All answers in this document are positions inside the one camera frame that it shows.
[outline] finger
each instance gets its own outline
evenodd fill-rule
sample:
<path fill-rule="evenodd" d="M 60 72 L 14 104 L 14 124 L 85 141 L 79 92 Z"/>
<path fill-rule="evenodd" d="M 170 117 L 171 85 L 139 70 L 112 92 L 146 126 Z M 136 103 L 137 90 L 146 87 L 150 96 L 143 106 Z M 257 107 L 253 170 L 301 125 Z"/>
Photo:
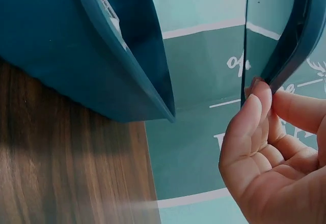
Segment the finger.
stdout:
<path fill-rule="evenodd" d="M 297 138 L 287 135 L 282 128 L 280 118 L 273 111 L 268 117 L 268 143 L 280 151 L 285 160 L 290 159 L 307 146 Z"/>
<path fill-rule="evenodd" d="M 277 91 L 273 96 L 273 110 L 283 120 L 316 134 L 326 115 L 326 101 Z"/>
<path fill-rule="evenodd" d="M 261 118 L 262 104 L 250 95 L 240 112 L 231 120 L 222 144 L 219 168 L 232 196 L 239 200 L 249 184 L 271 169 L 261 154 L 251 156 L 251 136 Z"/>
<path fill-rule="evenodd" d="M 279 91 L 274 95 L 273 109 L 292 125 L 317 134 L 319 164 L 320 167 L 324 167 L 326 165 L 326 100 Z"/>

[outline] deer antler graphic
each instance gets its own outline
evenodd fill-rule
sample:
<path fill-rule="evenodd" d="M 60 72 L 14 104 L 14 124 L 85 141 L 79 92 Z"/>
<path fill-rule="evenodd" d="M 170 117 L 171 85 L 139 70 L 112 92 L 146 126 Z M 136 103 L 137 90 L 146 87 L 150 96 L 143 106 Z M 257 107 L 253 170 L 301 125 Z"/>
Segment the deer antler graphic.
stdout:
<path fill-rule="evenodd" d="M 323 68 L 323 66 L 321 66 L 321 64 L 319 62 L 317 62 L 317 64 L 315 64 L 314 62 L 310 62 L 310 59 L 307 59 L 307 63 L 308 65 L 313 68 L 314 70 L 320 71 L 317 73 L 318 76 L 324 77 L 325 76 L 325 72 L 326 72 L 326 63 L 324 62 L 325 68 Z"/>

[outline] teal paper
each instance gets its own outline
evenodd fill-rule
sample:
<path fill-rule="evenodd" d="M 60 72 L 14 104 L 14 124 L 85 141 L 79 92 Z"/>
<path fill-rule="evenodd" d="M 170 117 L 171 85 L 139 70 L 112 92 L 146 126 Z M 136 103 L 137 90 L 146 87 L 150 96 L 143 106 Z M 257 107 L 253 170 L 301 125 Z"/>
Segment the teal paper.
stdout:
<path fill-rule="evenodd" d="M 166 120 L 146 122 L 162 224 L 247 223 L 230 195 L 216 194 L 225 191 L 218 170 L 223 136 L 240 108 L 244 2 L 154 0 L 170 67 L 177 118 L 175 124 Z M 281 7 L 288 6 L 280 0 L 275 8 L 282 10 Z M 262 6 L 257 11 L 250 31 L 256 50 L 252 50 L 249 63 L 271 52 L 268 47 L 276 44 L 282 29 L 281 22 L 258 18 L 259 13 L 264 15 L 268 9 Z M 325 45 L 326 33 L 310 59 L 282 89 L 326 98 Z M 313 63 L 318 62 L 322 69 L 315 70 Z M 284 121 L 282 125 L 288 134 L 317 148 L 315 135 Z M 211 200 L 201 199 L 205 193 L 212 195 Z"/>

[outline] gift bag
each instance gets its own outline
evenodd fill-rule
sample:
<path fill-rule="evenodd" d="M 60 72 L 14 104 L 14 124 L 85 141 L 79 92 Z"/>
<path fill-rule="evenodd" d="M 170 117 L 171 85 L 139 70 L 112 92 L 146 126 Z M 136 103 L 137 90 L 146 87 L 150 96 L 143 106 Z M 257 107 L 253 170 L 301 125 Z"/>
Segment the gift bag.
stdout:
<path fill-rule="evenodd" d="M 175 109 L 152 0 L 0 0 L 0 57 L 120 122 Z"/>
<path fill-rule="evenodd" d="M 256 0 L 247 23 L 255 52 L 244 61 L 246 0 L 153 0 L 175 96 L 175 124 L 146 122 L 162 223 L 247 223 L 218 170 L 226 127 L 240 109 L 243 69 L 262 59 L 282 34 L 285 0 Z M 261 17 L 275 11 L 278 17 Z M 282 85 L 291 93 L 326 98 L 326 33 Z M 316 148 L 316 136 L 282 121 L 284 130 Z"/>

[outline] wood grain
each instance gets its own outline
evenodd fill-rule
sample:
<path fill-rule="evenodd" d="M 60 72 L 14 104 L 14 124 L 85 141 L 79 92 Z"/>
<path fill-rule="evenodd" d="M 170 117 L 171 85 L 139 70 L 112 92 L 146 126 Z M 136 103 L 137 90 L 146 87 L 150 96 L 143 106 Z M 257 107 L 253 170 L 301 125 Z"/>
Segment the wood grain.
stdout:
<path fill-rule="evenodd" d="M 144 123 L 0 61 L 0 223 L 160 223 Z"/>

